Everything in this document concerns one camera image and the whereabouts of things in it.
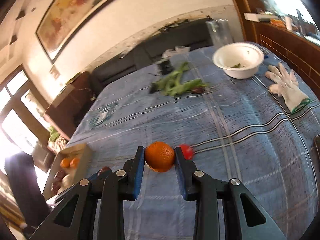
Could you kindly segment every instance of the cardboard box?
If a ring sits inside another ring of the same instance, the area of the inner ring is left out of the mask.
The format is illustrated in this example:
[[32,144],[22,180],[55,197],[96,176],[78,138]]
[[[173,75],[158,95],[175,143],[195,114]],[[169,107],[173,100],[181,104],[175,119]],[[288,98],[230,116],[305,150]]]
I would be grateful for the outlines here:
[[54,180],[55,174],[62,169],[60,167],[61,161],[64,158],[75,158],[75,157],[80,158],[77,169],[72,169],[72,168],[64,169],[68,174],[73,175],[71,185],[77,184],[81,179],[85,178],[88,164],[92,158],[92,150],[85,143],[77,144],[72,147],[63,149],[55,157],[52,167],[50,169],[49,176],[42,193],[45,200],[48,200],[49,198],[54,196],[51,193],[51,184]]

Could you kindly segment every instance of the picture frame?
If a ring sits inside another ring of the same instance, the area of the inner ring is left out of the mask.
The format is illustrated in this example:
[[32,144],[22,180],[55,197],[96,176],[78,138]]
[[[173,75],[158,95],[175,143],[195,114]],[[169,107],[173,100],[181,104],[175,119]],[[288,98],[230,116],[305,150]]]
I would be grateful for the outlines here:
[[113,0],[53,0],[36,30],[36,37],[53,64],[73,36]]

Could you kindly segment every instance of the black sofa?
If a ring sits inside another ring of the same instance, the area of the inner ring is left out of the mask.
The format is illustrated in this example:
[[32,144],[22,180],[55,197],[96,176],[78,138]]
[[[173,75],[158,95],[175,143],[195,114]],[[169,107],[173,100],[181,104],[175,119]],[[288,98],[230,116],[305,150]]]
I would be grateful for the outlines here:
[[187,46],[190,50],[211,46],[209,31],[206,26],[208,18],[185,22],[177,27],[140,43],[125,57],[119,55],[108,60],[92,71],[92,89],[98,95],[111,82],[124,77],[138,69],[151,65],[161,59],[162,53],[175,46]]

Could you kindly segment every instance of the orange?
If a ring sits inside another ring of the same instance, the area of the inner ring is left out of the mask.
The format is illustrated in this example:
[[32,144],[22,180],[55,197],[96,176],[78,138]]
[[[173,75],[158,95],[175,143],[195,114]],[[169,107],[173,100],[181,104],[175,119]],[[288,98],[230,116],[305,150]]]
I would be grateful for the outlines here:
[[60,166],[62,168],[68,168],[70,166],[70,159],[69,158],[64,158],[61,162],[60,162]]
[[73,158],[70,162],[70,167],[76,169],[78,167],[80,159],[78,157]]
[[166,172],[174,165],[174,151],[164,142],[151,143],[145,150],[144,158],[156,172]]

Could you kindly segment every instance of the white bowl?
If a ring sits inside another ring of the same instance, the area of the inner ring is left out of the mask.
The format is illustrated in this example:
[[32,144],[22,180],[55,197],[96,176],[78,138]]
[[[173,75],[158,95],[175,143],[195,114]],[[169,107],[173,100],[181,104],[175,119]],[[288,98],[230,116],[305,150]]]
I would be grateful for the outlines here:
[[244,79],[252,77],[259,70],[264,54],[257,46],[236,42],[219,48],[212,56],[213,63],[230,77]]

